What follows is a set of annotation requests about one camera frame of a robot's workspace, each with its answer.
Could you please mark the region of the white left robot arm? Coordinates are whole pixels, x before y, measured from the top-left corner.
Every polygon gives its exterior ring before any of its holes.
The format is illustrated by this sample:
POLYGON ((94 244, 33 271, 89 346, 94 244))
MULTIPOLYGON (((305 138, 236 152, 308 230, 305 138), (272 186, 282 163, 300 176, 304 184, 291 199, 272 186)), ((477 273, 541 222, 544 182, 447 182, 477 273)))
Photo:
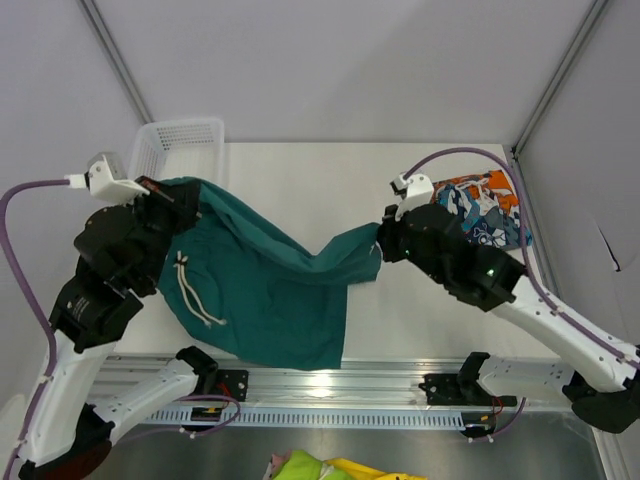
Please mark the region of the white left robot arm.
POLYGON ((140 177, 131 193, 96 211, 75 238, 74 276, 45 325, 51 338, 43 383, 14 454, 21 479, 83 479, 136 425, 165 405, 209 398, 218 364, 196 346, 179 350, 154 377, 113 400, 88 400, 104 362, 156 293, 172 240, 193 228, 200 183, 140 177))

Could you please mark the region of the green shorts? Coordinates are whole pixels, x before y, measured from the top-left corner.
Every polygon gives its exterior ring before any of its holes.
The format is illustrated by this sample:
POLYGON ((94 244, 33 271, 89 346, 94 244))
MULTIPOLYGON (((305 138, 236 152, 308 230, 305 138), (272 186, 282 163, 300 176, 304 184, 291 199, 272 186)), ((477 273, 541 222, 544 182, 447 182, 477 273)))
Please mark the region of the green shorts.
POLYGON ((312 254, 225 189, 194 177, 196 224, 175 236, 157 284, 195 340, 237 358, 304 371, 341 365, 348 289, 381 268, 378 224, 333 237, 312 254))

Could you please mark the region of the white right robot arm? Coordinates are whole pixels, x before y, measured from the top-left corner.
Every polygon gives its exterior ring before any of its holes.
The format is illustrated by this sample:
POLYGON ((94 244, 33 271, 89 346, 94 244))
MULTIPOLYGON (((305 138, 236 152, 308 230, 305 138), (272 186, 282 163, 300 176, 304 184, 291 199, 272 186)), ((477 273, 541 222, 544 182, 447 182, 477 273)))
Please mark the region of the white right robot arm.
POLYGON ((437 204, 404 212, 386 207, 377 233, 383 259, 408 261, 461 303, 524 330, 558 355, 549 363, 472 352, 456 375, 425 376, 435 405, 488 406, 508 397, 562 402, 585 423, 620 434, 639 418, 639 349, 535 284, 523 263, 493 246, 469 242, 458 218, 437 204))

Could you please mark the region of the colourful patterned shorts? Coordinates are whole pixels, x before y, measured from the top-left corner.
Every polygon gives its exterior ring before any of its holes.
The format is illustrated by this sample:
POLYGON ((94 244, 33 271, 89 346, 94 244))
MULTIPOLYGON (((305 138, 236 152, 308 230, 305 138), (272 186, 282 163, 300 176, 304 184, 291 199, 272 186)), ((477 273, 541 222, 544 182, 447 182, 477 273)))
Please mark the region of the colourful patterned shorts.
POLYGON ((521 247, 520 202, 504 171, 438 181, 433 202, 461 221, 469 242, 505 251, 521 247))

